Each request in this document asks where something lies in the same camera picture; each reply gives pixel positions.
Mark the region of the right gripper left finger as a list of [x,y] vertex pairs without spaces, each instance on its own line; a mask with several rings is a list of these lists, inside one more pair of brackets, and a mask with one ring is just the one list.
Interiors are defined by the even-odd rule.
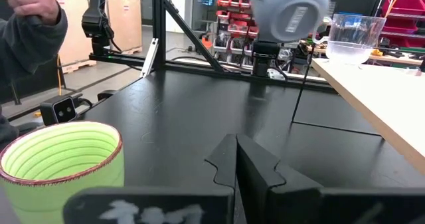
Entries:
[[73,195],[65,223],[233,223],[237,138],[227,134],[205,158],[204,177],[180,187],[91,187]]

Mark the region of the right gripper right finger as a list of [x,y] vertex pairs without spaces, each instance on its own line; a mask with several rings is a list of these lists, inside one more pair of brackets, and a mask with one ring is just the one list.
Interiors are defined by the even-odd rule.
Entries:
[[236,175],[248,223],[424,224],[422,188],[323,187],[248,136],[236,139]]

